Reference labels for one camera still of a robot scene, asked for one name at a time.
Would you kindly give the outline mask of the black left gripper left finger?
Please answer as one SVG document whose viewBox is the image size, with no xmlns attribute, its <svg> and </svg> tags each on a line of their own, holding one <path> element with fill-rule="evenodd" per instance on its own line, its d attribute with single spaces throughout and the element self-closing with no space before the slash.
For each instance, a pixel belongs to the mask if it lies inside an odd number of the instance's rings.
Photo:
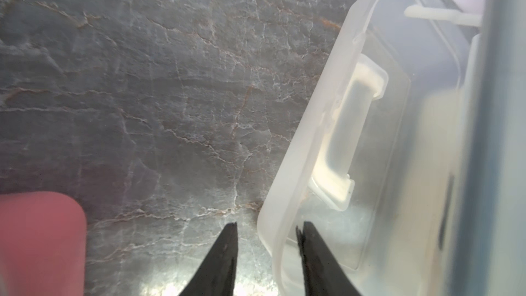
<svg viewBox="0 0 526 296">
<path fill-rule="evenodd" d="M 237 259 L 238 227 L 237 223 L 228 223 L 179 295 L 233 296 Z"/>
</svg>

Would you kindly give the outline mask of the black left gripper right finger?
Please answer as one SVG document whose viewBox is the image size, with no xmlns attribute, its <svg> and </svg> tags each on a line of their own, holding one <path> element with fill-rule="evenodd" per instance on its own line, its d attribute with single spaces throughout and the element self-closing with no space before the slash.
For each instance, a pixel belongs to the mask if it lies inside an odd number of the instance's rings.
<svg viewBox="0 0 526 296">
<path fill-rule="evenodd" d="M 296 234 L 305 295 L 360 296 L 312 222 L 305 221 L 302 229 L 296 227 Z"/>
</svg>

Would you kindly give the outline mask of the white toolbox with clear tray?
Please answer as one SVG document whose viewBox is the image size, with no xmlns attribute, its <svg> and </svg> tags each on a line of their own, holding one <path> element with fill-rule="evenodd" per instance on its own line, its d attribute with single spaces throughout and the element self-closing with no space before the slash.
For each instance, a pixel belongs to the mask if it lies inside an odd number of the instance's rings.
<svg viewBox="0 0 526 296">
<path fill-rule="evenodd" d="M 525 0 L 356 0 L 258 217 L 280 295 L 312 222 L 360 295 L 525 294 Z"/>
</svg>

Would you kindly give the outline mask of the pink toolbox with clear lid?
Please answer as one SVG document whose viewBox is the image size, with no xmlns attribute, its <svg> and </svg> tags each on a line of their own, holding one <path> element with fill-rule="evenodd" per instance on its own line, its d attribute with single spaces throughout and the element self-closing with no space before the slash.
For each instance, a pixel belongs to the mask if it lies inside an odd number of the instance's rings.
<svg viewBox="0 0 526 296">
<path fill-rule="evenodd" d="M 1 294 L 83 295 L 87 220 L 73 198 L 1 196 Z"/>
</svg>

